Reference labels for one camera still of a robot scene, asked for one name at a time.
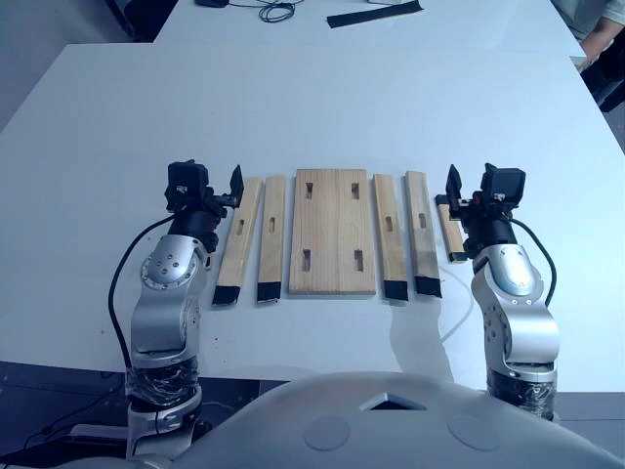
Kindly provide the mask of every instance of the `person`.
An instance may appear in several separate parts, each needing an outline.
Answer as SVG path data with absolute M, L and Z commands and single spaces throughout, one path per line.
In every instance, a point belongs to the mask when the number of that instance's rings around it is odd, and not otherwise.
M 580 70 L 610 46 L 625 24 L 625 0 L 552 0 L 552 3 L 586 53 Z

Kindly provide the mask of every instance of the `white table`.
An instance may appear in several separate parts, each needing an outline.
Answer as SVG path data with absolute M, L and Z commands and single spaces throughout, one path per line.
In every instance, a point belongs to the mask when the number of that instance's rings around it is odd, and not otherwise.
M 383 5 L 306 0 L 290 20 L 266 24 L 255 9 L 206 8 L 180 0 L 155 42 L 545 52 L 572 57 L 576 63 L 586 58 L 549 0 L 420 0 L 420 5 L 424 10 L 414 15 L 330 29 L 328 16 Z
M 106 312 L 110 277 L 135 234 L 165 215 L 167 164 L 192 157 L 218 192 L 236 162 L 246 176 L 291 178 L 287 240 L 297 168 L 391 173 L 406 249 L 407 169 L 428 174 L 432 197 L 450 163 L 465 195 L 485 161 L 524 169 L 517 216 L 559 269 L 551 310 L 562 332 L 560 389 L 625 390 L 624 157 L 562 55 L 67 47 L 0 135 L 0 360 L 123 369 Z M 228 227 L 229 218 L 221 239 Z M 218 269 L 210 275 L 203 376 L 404 370 L 485 387 L 471 265 L 445 261 L 438 223 L 443 298 L 411 291 L 405 305 L 379 295 L 294 298 L 285 279 L 283 299 L 257 307 L 259 228 L 234 308 L 210 309 Z M 120 279 L 126 337 L 139 266 L 160 233 L 140 243 Z M 523 233 L 519 241 L 549 281 L 538 249 Z

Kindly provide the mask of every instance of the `person's hand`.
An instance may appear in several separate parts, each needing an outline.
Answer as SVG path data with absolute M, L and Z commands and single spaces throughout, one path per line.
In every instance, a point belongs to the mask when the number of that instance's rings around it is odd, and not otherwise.
M 594 62 L 622 29 L 623 24 L 602 17 L 597 23 L 597 27 L 581 43 L 582 49 L 586 53 L 586 60 L 577 68 L 583 70 Z

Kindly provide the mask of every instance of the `triangular opening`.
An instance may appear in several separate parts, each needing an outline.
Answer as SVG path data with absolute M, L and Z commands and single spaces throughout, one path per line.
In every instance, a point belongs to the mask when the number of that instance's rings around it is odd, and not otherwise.
M 382 393 L 360 406 L 361 410 L 427 410 L 424 405 L 413 403 L 389 393 Z

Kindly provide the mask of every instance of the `wooden plank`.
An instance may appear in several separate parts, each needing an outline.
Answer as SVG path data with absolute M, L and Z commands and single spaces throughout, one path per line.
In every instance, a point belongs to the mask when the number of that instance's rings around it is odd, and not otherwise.
M 408 299 L 406 261 L 401 245 L 399 216 L 395 199 L 393 177 L 388 174 L 373 175 L 375 187 L 376 218 L 380 235 L 380 257 L 387 298 Z
M 437 247 L 434 242 L 426 174 L 407 171 L 405 183 L 410 215 L 412 269 L 417 292 L 440 297 Z
M 289 291 L 375 293 L 365 170 L 297 171 Z
M 243 180 L 245 191 L 240 206 L 232 214 L 226 250 L 213 296 L 214 305 L 228 305 L 236 303 L 238 299 L 245 278 L 262 184 L 260 178 Z
M 265 179 L 265 208 L 261 237 L 261 261 L 258 271 L 257 301 L 280 298 L 282 289 L 282 261 L 284 259 L 284 195 L 286 178 L 283 175 Z
M 452 264 L 462 264 L 467 261 L 467 254 L 460 233 L 460 222 L 449 219 L 449 203 L 446 195 L 437 195 L 436 203 L 442 236 L 445 240 L 447 259 Z

